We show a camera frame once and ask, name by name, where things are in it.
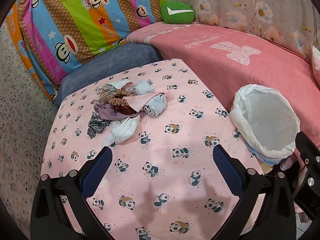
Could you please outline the pink blanket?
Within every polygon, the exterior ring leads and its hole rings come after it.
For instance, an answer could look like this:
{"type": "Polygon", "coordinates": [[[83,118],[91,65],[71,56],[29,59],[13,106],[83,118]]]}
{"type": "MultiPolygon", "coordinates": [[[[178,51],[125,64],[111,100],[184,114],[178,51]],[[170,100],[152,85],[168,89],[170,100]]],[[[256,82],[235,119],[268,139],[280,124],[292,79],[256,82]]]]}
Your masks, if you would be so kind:
{"type": "Polygon", "coordinates": [[[164,59],[181,59],[230,109],[235,93],[257,84],[281,92],[301,130],[319,144],[319,86],[303,57],[252,34],[204,24],[154,23],[133,31],[129,43],[155,47],[164,59]]]}

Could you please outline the white sock red trim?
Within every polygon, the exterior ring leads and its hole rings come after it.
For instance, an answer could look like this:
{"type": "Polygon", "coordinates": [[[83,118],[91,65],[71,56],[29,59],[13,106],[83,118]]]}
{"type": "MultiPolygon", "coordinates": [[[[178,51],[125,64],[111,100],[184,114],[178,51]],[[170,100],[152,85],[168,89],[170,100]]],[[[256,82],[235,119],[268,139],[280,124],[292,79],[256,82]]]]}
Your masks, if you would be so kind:
{"type": "Polygon", "coordinates": [[[124,79],[124,80],[114,81],[110,83],[110,85],[112,85],[115,89],[122,89],[123,87],[131,84],[132,84],[132,81],[130,79],[124,79]]]}

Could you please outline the pink pillow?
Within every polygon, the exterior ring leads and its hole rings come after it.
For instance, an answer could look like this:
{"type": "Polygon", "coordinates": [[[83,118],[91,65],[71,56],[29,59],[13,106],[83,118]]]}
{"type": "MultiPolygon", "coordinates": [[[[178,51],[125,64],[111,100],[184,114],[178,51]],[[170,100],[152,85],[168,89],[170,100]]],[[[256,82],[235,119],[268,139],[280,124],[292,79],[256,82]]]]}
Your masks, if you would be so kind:
{"type": "Polygon", "coordinates": [[[320,86],[320,51],[315,46],[312,47],[312,70],[315,80],[320,86]]]}

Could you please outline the black white patterned cloth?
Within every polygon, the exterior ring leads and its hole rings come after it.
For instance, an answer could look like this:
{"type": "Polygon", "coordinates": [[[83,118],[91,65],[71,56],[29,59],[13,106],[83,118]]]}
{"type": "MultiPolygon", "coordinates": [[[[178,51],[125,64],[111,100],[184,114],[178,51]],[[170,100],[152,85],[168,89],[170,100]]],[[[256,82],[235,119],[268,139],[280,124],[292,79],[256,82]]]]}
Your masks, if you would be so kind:
{"type": "Polygon", "coordinates": [[[94,112],[88,122],[87,135],[93,139],[97,134],[103,133],[104,129],[110,125],[110,120],[104,120],[97,112],[94,112]]]}

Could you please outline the colourful monkey print quilt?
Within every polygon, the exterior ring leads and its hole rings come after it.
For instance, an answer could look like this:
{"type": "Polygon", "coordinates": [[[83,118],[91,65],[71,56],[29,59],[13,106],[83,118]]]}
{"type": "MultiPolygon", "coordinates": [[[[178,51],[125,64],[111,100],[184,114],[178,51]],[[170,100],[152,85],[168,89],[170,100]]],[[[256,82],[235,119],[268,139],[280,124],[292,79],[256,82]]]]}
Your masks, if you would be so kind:
{"type": "Polygon", "coordinates": [[[55,100],[64,77],[159,22],[165,0],[17,0],[6,23],[31,77],[55,100]]]}

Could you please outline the light blue sock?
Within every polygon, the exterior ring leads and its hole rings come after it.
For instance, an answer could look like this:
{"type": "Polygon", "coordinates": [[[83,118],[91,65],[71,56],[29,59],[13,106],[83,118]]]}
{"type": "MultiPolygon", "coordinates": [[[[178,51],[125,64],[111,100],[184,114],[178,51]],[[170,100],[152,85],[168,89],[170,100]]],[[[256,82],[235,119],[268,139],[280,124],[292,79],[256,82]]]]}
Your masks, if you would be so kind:
{"type": "Polygon", "coordinates": [[[143,107],[143,111],[152,117],[159,116],[167,107],[167,98],[165,94],[158,94],[151,98],[143,107]]]}
{"type": "Polygon", "coordinates": [[[154,92],[154,87],[150,85],[146,80],[140,81],[135,87],[133,91],[136,95],[144,95],[148,93],[154,92]]]}

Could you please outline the pink cleaning cloth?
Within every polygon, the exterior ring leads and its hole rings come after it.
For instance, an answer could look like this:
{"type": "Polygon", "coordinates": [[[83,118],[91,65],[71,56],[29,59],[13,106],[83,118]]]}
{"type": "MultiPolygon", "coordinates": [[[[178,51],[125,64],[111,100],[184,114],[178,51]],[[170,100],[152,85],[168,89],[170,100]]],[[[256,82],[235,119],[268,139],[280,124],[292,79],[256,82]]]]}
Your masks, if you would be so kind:
{"type": "Polygon", "coordinates": [[[125,96],[123,99],[127,101],[127,104],[137,112],[140,112],[141,109],[146,105],[146,103],[159,94],[164,94],[169,100],[174,98],[174,94],[169,92],[153,92],[143,95],[135,96],[125,96]]]}

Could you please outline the pink panda print sheet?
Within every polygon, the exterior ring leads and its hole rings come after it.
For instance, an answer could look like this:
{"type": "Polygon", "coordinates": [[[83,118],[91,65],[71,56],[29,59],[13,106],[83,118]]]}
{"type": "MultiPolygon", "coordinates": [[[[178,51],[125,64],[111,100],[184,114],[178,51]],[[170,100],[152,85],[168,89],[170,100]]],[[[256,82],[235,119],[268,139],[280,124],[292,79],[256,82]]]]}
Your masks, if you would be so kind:
{"type": "Polygon", "coordinates": [[[179,59],[102,79],[67,96],[49,133],[41,172],[55,178],[97,156],[109,127],[88,135],[97,91],[107,83],[144,80],[169,93],[157,117],[145,115],[134,135],[112,146],[113,160],[88,203],[115,239],[211,239],[238,198],[215,165],[216,145],[245,167],[262,169],[224,107],[179,59]]]}

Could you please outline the tan scrunchie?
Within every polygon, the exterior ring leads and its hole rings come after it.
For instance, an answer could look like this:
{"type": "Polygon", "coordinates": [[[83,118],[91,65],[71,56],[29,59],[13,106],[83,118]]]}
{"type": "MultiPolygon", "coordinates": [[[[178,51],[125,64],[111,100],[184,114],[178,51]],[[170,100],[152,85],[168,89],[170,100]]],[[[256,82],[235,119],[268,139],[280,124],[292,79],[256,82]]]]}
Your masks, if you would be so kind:
{"type": "Polygon", "coordinates": [[[112,106],[127,106],[126,97],[134,96],[134,92],[125,91],[122,89],[116,89],[115,92],[108,95],[106,100],[112,106]]]}

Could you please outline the white glove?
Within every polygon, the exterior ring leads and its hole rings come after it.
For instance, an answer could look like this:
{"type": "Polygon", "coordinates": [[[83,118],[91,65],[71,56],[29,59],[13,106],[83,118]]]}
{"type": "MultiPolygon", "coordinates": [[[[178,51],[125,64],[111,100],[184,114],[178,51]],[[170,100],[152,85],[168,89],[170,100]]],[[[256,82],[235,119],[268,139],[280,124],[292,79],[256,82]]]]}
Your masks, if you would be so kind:
{"type": "Polygon", "coordinates": [[[111,146],[112,144],[121,144],[130,139],[140,125],[139,121],[139,115],[134,118],[112,121],[110,124],[110,133],[103,140],[102,147],[111,146]]]}

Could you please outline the green checkmark cushion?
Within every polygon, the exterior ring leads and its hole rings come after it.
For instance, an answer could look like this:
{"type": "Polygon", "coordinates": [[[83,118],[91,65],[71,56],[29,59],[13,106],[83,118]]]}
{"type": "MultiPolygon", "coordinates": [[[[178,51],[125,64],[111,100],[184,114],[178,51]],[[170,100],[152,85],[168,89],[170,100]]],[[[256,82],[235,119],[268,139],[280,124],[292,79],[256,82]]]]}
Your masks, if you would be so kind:
{"type": "Polygon", "coordinates": [[[167,24],[190,24],[195,18],[195,12],[183,2],[166,1],[161,6],[161,17],[167,24]]]}

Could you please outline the grey floral quilt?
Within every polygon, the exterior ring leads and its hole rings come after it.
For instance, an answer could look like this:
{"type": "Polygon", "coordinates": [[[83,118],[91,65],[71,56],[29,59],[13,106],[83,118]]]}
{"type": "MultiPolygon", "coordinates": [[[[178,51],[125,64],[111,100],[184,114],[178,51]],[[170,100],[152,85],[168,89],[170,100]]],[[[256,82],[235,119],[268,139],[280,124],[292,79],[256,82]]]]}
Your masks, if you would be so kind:
{"type": "Polygon", "coordinates": [[[319,12],[311,0],[175,0],[187,3],[197,22],[244,31],[306,59],[319,48],[319,12]]]}

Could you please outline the dark red scrunchie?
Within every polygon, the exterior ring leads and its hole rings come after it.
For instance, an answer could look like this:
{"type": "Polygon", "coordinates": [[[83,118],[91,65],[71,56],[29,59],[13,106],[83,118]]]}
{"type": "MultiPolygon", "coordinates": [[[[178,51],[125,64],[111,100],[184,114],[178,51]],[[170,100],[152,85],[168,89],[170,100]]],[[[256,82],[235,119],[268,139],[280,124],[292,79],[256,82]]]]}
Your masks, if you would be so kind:
{"type": "Polygon", "coordinates": [[[122,106],[122,105],[114,105],[113,106],[113,110],[115,112],[119,112],[121,114],[124,114],[124,115],[133,115],[133,114],[136,114],[137,112],[132,108],[130,107],[129,105],[125,105],[125,106],[122,106]]]}

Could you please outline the bin with white liner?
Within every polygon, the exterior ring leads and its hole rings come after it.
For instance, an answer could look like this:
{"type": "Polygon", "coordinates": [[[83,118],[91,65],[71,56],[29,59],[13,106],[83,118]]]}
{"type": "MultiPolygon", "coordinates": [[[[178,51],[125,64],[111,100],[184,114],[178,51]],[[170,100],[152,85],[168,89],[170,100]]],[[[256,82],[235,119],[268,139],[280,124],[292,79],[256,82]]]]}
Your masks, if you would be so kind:
{"type": "Polygon", "coordinates": [[[268,165],[276,165],[296,149],[300,119],[276,89],[250,84],[235,94],[229,117],[249,151],[268,165]]]}

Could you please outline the blue velvet cushion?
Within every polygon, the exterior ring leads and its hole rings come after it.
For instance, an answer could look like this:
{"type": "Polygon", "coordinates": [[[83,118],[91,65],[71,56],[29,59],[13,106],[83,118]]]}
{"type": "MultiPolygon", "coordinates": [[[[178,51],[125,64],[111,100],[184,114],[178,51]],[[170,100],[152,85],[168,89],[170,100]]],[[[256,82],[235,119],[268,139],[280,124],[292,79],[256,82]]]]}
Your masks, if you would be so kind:
{"type": "Polygon", "coordinates": [[[128,43],[107,51],[63,78],[54,105],[65,97],[111,75],[162,60],[158,49],[147,44],[128,43]]]}

